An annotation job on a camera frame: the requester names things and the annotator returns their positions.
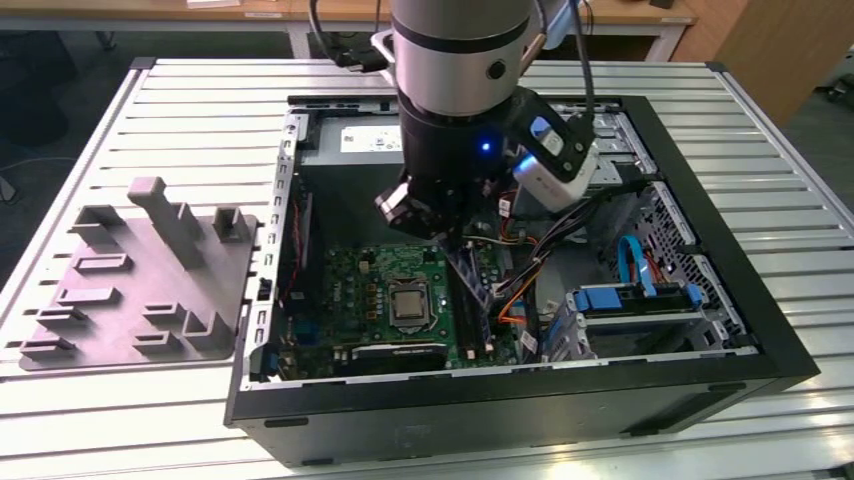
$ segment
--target blue led light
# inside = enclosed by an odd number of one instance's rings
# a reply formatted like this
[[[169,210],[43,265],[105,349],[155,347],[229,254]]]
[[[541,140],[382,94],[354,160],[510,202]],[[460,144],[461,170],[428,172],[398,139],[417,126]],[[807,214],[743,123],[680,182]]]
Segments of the blue led light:
[[[533,155],[526,155],[526,157],[520,162],[520,165],[514,168],[514,170],[520,173],[526,173],[532,168],[537,166],[537,160]]]

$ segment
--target green circuit board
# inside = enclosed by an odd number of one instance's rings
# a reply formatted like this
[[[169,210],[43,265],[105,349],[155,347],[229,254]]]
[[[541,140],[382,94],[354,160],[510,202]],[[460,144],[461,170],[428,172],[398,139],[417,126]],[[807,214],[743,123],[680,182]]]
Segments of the green circuit board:
[[[500,280],[496,251],[478,249],[478,266],[485,283]],[[454,306],[449,292],[449,268],[437,247],[378,245],[337,248],[325,255],[322,311],[317,340],[297,350],[299,369],[306,378],[333,373],[333,349],[388,343],[442,343],[449,346],[446,368],[509,365],[516,363],[512,332],[494,340],[496,353],[470,360],[457,342]],[[401,290],[426,292],[428,324],[402,329],[394,325],[394,295]]]

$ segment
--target silver cylinder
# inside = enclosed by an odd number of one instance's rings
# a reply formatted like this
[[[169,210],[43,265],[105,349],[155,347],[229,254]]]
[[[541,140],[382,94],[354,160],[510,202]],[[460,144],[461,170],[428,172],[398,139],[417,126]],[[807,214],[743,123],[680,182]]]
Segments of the silver cylinder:
[[[396,0],[397,82],[420,109],[470,116],[510,97],[529,8],[525,0]]]

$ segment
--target motherboard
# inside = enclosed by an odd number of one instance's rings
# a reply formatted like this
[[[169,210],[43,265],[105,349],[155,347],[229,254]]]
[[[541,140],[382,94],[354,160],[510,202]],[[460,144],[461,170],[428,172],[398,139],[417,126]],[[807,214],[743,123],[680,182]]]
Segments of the motherboard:
[[[492,245],[476,249],[476,262],[485,285],[500,281]],[[436,358],[444,363],[436,365],[438,369],[516,364],[510,329],[493,332],[489,352],[477,348],[470,333],[476,331],[473,326],[478,328],[473,325],[477,319],[461,318],[464,299],[452,285],[456,275],[436,246],[329,250],[320,308],[291,320],[299,376],[338,376],[360,354],[394,357],[408,345],[417,346],[425,358],[436,350]]]

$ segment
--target aluminum workbench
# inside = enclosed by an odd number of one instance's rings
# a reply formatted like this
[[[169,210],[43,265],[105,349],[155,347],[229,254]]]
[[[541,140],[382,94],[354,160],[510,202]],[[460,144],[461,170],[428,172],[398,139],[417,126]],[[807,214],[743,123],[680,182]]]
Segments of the aluminum workbench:
[[[629,63],[594,74],[598,94],[650,98],[823,373],[677,435],[352,464],[330,478],[813,478],[854,461],[852,214],[729,74]],[[522,83],[577,95],[581,69],[540,62]],[[129,73],[0,294],[0,478],[294,474],[222,425],[230,360],[29,373],[15,347],[78,245],[66,233],[78,208],[142,216],[127,185],[159,175],[197,215],[227,199],[263,220],[287,98],[320,92],[393,93],[380,76],[325,61],[158,60]]]

